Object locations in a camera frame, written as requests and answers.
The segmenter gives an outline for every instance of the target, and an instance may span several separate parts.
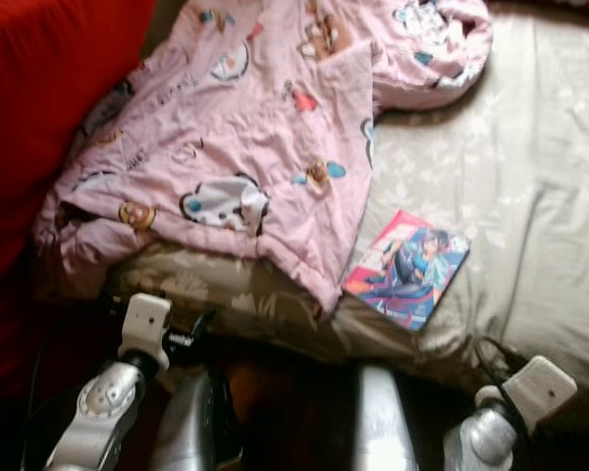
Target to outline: beige bed sheet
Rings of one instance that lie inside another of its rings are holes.
[[[572,375],[581,394],[558,424],[589,428],[589,19],[497,4],[493,16],[492,56],[465,99],[389,114],[375,130],[374,184],[352,261],[399,208],[473,240],[421,333],[349,296],[318,324],[309,295],[268,262],[166,243],[116,267],[106,290],[164,292],[186,326],[217,306],[218,334],[324,361],[385,358],[470,391],[482,380],[472,340],[488,334]]]

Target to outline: wooden floor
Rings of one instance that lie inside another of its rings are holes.
[[[348,469],[354,389],[348,369],[243,342],[215,341],[200,356],[213,359],[230,381],[249,469]],[[443,469],[443,435],[473,410],[471,401],[412,378],[398,376],[398,384],[420,469]],[[163,388],[149,390],[118,470],[147,469],[167,399]],[[588,437],[542,437],[532,449],[530,469],[589,469]]]

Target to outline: red cushion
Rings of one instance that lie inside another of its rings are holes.
[[[0,0],[0,379],[29,366],[18,339],[42,315],[19,312],[26,273],[5,276],[80,119],[137,63],[153,4]]]

